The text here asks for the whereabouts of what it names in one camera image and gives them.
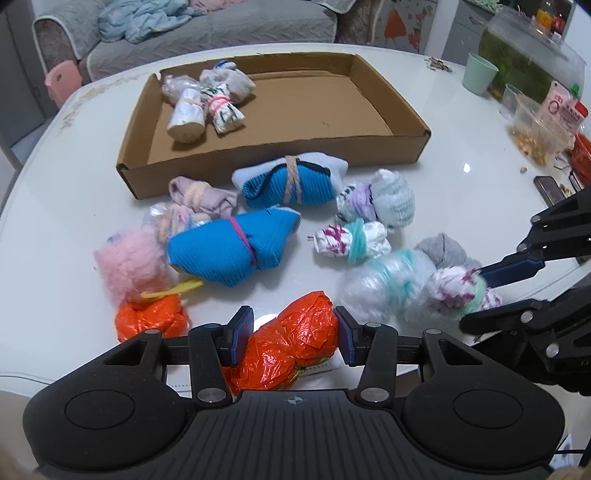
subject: sofa cushion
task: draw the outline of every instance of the sofa cushion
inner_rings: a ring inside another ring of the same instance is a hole
[[[332,42],[336,14],[306,0],[244,0],[133,45],[100,42],[87,58],[98,80],[152,61],[213,48],[278,42]]]

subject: gray sock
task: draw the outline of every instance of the gray sock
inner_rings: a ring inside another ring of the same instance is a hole
[[[462,246],[446,233],[421,240],[415,249],[425,253],[438,270],[449,267],[474,270],[482,266],[478,260],[468,257]]]

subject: drawer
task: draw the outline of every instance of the drawer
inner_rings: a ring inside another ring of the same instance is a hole
[[[464,25],[464,27],[469,28],[473,32],[482,34],[486,28],[486,24],[492,17],[494,17],[492,13],[477,7],[476,5],[460,0],[454,21],[458,22],[460,25]]]
[[[470,52],[478,54],[479,43],[479,33],[454,22],[452,24],[452,29],[449,32],[449,37],[447,38],[447,43],[445,44],[445,50],[443,50],[441,59],[465,65],[468,61],[468,54]]]

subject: sofa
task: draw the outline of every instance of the sofa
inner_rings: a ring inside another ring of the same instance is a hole
[[[384,0],[243,0],[139,44],[100,40],[98,16],[108,1],[64,0],[34,20],[37,51],[46,73],[72,60],[87,84],[153,61],[213,48],[280,42],[371,44]]]

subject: drawer handle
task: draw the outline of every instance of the drawer handle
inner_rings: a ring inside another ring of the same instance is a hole
[[[469,16],[468,17],[470,19],[470,21],[474,24],[474,25],[484,25],[484,22],[482,20],[478,20],[477,18],[474,18],[473,16]]]

